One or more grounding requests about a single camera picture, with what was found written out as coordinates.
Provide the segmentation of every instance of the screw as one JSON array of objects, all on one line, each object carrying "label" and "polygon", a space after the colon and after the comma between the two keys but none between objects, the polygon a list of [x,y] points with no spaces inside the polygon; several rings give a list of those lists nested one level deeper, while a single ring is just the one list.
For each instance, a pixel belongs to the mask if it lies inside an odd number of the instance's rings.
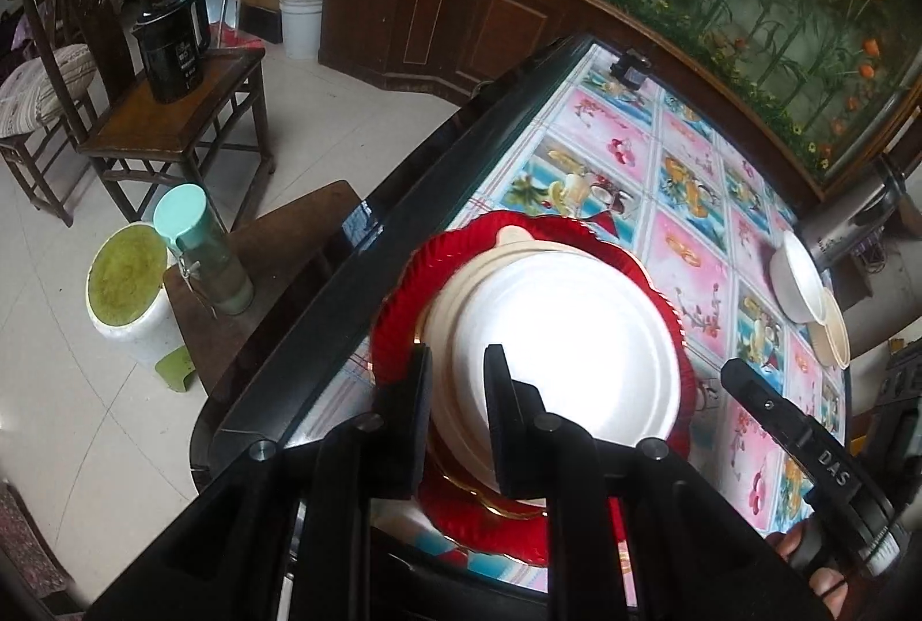
[{"label": "screw", "polygon": [[370,434],[384,426],[384,418],[381,418],[376,412],[366,412],[366,414],[356,418],[352,426],[355,426],[359,431]]},{"label": "screw", "polygon": [[547,431],[550,434],[551,431],[557,431],[564,424],[564,419],[552,412],[540,412],[535,416],[533,423],[538,431]]},{"label": "screw", "polygon": [[656,437],[649,437],[637,445],[644,455],[650,460],[665,460],[670,454],[670,446],[663,440]]},{"label": "screw", "polygon": [[250,455],[251,460],[264,463],[266,460],[274,458],[277,451],[278,447],[275,446],[274,441],[259,440],[250,445],[250,449],[247,449],[247,454]]}]

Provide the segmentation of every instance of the chair cushion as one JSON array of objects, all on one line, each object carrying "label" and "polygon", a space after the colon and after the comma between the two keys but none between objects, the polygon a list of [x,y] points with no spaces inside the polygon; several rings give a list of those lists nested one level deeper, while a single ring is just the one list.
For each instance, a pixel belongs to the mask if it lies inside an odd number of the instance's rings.
[{"label": "chair cushion", "polygon": [[[86,93],[96,76],[96,63],[86,44],[69,44],[54,52],[67,91],[73,99]],[[21,135],[54,122],[63,107],[40,58],[17,67],[0,85],[0,138]]]}]

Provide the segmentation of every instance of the glass table top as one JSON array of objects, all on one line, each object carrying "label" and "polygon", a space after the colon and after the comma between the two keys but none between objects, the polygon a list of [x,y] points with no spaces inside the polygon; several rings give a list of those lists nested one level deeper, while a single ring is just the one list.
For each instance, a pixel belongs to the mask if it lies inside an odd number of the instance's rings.
[{"label": "glass table top", "polygon": [[[556,214],[586,222],[641,259],[687,336],[697,380],[690,461],[753,528],[786,531],[810,512],[803,500],[810,483],[728,398],[719,371],[729,358],[745,359],[845,441],[842,372],[819,364],[806,328],[784,317],[767,278],[768,259],[794,215],[707,120],[653,81],[639,93],[625,89],[607,72],[616,56],[587,47],[507,137],[499,161],[476,176],[472,194],[444,213],[444,226],[460,228],[494,210]],[[317,440],[367,410],[372,390],[366,337],[287,446]],[[377,503],[372,524],[472,571],[547,587],[546,569],[464,549],[412,503]]]}]

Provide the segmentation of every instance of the red scalloped plate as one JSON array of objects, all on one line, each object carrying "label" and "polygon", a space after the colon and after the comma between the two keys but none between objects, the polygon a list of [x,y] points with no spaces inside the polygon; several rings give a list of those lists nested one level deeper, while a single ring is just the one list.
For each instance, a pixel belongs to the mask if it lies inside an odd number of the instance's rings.
[{"label": "red scalloped plate", "polygon": [[[492,211],[464,228],[438,234],[426,242],[410,259],[398,288],[381,306],[372,330],[372,364],[377,383],[387,384],[404,376],[421,314],[455,271],[495,247],[496,234],[506,225],[521,226],[535,239],[560,242],[592,254],[627,275],[653,301],[670,330],[679,359],[679,414],[667,441],[676,453],[688,457],[695,386],[681,320],[665,296],[653,288],[647,270],[636,257],[599,240],[587,226],[570,218],[531,218],[511,211]],[[547,564],[547,518],[541,511],[478,484],[438,437],[430,436],[430,454],[418,501],[439,531],[471,550],[510,555],[537,566]],[[616,499],[611,500],[611,513],[615,535],[622,541],[624,524]]]}]

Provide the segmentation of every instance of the wooden cabinet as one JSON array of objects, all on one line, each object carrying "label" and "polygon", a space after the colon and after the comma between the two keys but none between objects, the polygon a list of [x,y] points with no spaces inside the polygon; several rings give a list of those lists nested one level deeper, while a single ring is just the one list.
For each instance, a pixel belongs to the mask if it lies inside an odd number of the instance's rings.
[{"label": "wooden cabinet", "polygon": [[463,104],[481,81],[573,33],[648,56],[656,79],[711,119],[796,211],[822,199],[800,162],[719,79],[599,0],[324,0],[319,58],[380,88]]}]

